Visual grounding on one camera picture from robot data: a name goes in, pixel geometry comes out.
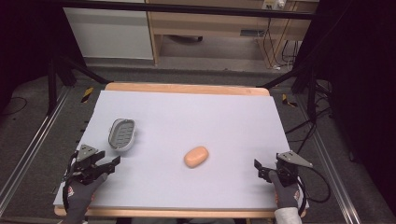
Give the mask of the person's right hand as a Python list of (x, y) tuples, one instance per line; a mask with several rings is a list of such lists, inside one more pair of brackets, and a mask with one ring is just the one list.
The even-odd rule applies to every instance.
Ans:
[(269, 172), (269, 178), (275, 186), (276, 204), (278, 208), (298, 207), (300, 191), (297, 183), (284, 187), (275, 171)]

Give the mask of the black metal stand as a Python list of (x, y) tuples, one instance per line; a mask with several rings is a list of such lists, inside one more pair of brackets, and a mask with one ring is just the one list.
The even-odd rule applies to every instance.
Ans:
[(293, 68), (288, 73), (277, 77), (276, 79), (260, 85), (260, 88), (271, 89), (275, 85), (280, 84), (283, 81), (291, 77), (296, 77), (294, 83), (292, 84), (291, 90), (293, 93), (301, 93), (304, 87), (308, 88), (308, 97), (307, 97), (307, 115), (308, 117), (315, 122), (317, 119), (316, 115), (316, 104), (315, 104), (315, 93), (316, 93), (316, 74), (313, 65), (301, 65), (297, 68)]
[(53, 56), (48, 62), (48, 94), (49, 107), (47, 114), (50, 115), (56, 108), (57, 102), (57, 83), (56, 77), (59, 77), (65, 86), (73, 86), (77, 80), (72, 74), (72, 70), (78, 70), (80, 73), (95, 80), (100, 84), (109, 84), (111, 80), (107, 80), (93, 71), (88, 69), (85, 65), (74, 62), (66, 56)]

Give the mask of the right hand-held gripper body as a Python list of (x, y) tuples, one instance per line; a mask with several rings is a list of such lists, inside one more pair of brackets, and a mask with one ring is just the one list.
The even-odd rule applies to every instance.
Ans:
[(283, 187), (297, 183), (299, 166), (312, 168), (313, 163), (293, 151), (276, 154), (276, 173)]

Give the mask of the metal floor rail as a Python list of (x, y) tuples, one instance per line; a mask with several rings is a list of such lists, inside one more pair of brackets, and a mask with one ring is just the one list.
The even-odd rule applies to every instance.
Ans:
[[(307, 115), (307, 97), (296, 96), (303, 117)], [(361, 218), (349, 197), (335, 163), (332, 161), (320, 132), (320, 123), (331, 114), (326, 97), (315, 95), (317, 119), (308, 122), (306, 142), (300, 145), (300, 154), (314, 163), (314, 169), (303, 169), (307, 195), (314, 198), (310, 201), (303, 221), (309, 224), (361, 224)]]
[(35, 132), (33, 139), (30, 141), (28, 147), (23, 151), (23, 154), (17, 163), (13, 172), (9, 176), (6, 184), (0, 189), (0, 217), (5, 213), (12, 197), (18, 189), (23, 177), (29, 169), (36, 153), (42, 146), (48, 133), (50, 132), (53, 123), (56, 121), (59, 113), (64, 107), (64, 103), (72, 90), (71, 87), (62, 87), (61, 92), (55, 97), (55, 106), (43, 119), (40, 127)]

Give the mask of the black frame bar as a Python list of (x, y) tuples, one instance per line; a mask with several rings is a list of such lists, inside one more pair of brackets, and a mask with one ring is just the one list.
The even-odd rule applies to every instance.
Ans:
[(264, 10), (264, 9), (239, 9), (234, 7), (204, 7), (204, 6), (126, 3), (126, 2), (108, 2), (108, 1), (91, 1), (91, 0), (57, 0), (56, 3), (62, 7), (89, 8), (89, 9), (130, 10), (130, 11), (163, 12), (163, 13), (203, 14), (203, 15), (277, 18), (277, 19), (295, 19), (295, 20), (313, 20), (318, 16), (316, 13), (309, 13), (309, 12), (293, 12), (293, 11)]

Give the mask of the yellow black floor tape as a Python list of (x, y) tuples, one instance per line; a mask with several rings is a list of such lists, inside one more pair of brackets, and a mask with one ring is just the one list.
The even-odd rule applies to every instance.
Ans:
[(290, 102), (288, 100), (287, 94), (282, 94), (282, 104), (283, 105), (289, 105), (289, 106), (292, 106), (292, 107), (297, 107), (298, 106), (296, 103)]
[(85, 92), (84, 92), (84, 94), (83, 94), (83, 97), (82, 97), (82, 99), (81, 99), (80, 102), (81, 102), (81, 103), (86, 103), (86, 102), (88, 101), (90, 95), (92, 94), (92, 91), (93, 91), (93, 87), (87, 88), (87, 89), (85, 90)]

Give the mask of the grey soap dish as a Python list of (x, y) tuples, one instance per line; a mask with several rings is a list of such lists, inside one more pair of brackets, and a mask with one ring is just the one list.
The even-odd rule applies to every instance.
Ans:
[(116, 119), (109, 131), (108, 143), (116, 151), (127, 151), (132, 148), (135, 136), (133, 119)]

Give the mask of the white cabinet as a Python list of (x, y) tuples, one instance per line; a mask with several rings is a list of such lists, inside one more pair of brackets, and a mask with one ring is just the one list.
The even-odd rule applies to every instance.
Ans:
[(153, 59), (145, 12), (69, 7), (64, 12), (84, 57)]

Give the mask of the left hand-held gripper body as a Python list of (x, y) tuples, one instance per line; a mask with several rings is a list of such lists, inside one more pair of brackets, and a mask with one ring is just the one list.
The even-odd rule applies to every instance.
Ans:
[(92, 156), (98, 152), (100, 151), (94, 147), (81, 145), (80, 150), (75, 151), (69, 159), (65, 181), (70, 183), (75, 180), (83, 185), (91, 184), (98, 175), (97, 165), (92, 161)]

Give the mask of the black curtain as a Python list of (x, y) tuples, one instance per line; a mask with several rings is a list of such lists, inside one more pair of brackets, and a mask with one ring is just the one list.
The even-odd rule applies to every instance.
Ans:
[(37, 0), (0, 0), (0, 113), (22, 83), (43, 77), (53, 64), (63, 84), (76, 83), (65, 56), (84, 59), (62, 7)]
[(332, 84), (351, 149), (396, 216), (396, 0), (319, 0), (297, 64)]

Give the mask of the wooden desk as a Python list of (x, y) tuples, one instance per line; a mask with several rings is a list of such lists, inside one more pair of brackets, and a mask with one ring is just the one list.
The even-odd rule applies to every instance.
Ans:
[[(168, 4), (204, 7), (234, 7), (239, 9), (262, 9), (263, 0), (146, 0), (149, 4)], [(318, 0), (287, 0), (280, 11), (313, 13)], [(280, 63), (277, 58), (287, 41), (302, 41), (310, 25), (307, 20), (255, 18), (239, 16), (150, 12), (150, 29), (154, 36), (222, 36), (253, 37), (265, 65)]]

